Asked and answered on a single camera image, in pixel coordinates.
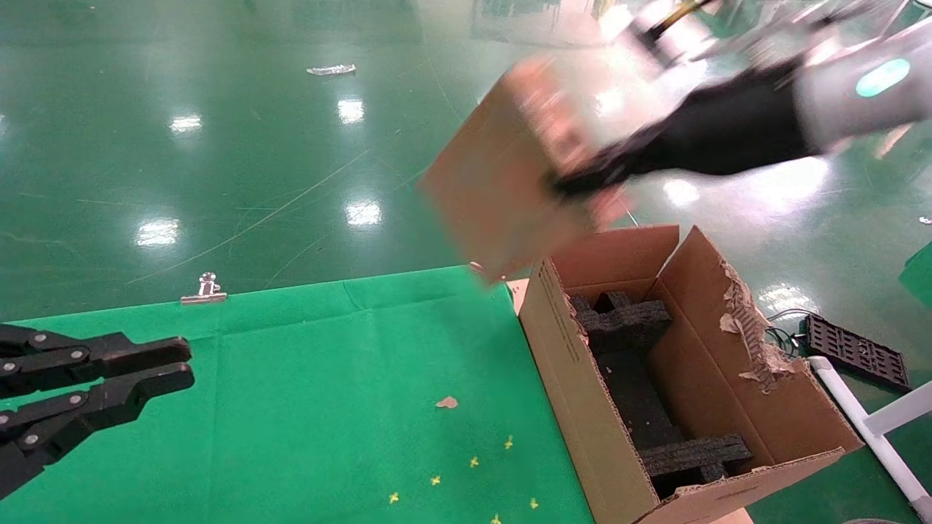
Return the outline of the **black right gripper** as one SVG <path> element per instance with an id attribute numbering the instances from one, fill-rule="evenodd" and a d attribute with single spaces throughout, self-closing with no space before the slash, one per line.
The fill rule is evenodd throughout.
<path id="1" fill-rule="evenodd" d="M 806 136 L 797 107 L 803 67 L 792 57 L 699 87 L 667 117 L 609 143 L 550 189 L 586 198 L 657 170 L 727 176 L 818 156 L 822 149 Z"/>

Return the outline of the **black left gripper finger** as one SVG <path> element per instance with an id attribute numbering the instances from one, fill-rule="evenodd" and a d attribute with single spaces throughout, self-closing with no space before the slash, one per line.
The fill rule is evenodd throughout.
<path id="1" fill-rule="evenodd" d="M 71 338 L 26 326 L 1 325 L 1 396 L 86 384 L 187 362 L 189 342 L 182 336 L 134 343 L 123 333 Z"/>
<path id="2" fill-rule="evenodd" d="M 94 432 L 136 421 L 150 399 L 194 384 L 190 366 L 174 362 L 2 411 L 1 497 L 20 490 Z"/>

